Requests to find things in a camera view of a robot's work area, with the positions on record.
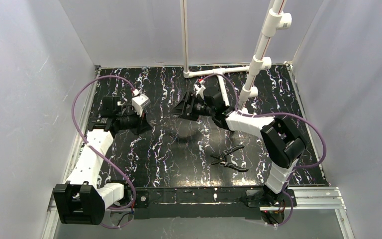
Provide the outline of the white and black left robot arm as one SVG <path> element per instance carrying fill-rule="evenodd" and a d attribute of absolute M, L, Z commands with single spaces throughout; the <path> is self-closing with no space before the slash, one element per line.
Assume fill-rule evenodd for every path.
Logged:
<path fill-rule="evenodd" d="M 89 121 L 85 147 L 67 180 L 53 189 L 59 218 L 63 224 L 99 225 L 107 208 L 124 198 L 124 184 L 107 183 L 97 187 L 103 157 L 121 130 L 135 135 L 152 127 L 144 108 L 150 100 L 139 94 L 122 106 L 119 97 L 104 97 L 100 116 Z"/>

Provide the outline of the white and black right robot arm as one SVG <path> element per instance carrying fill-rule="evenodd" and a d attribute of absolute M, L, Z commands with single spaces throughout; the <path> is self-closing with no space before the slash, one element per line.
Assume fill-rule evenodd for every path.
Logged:
<path fill-rule="evenodd" d="M 272 205 L 284 199 L 288 180 L 307 148 L 305 138 L 290 116 L 244 116 L 225 104 L 220 90 L 216 87 L 203 90 L 202 95 L 187 91 L 170 110 L 170 114 L 192 121 L 198 120 L 200 116 L 209 116 L 219 128 L 261 138 L 272 161 L 272 167 L 262 192 L 246 196 L 243 201 Z"/>

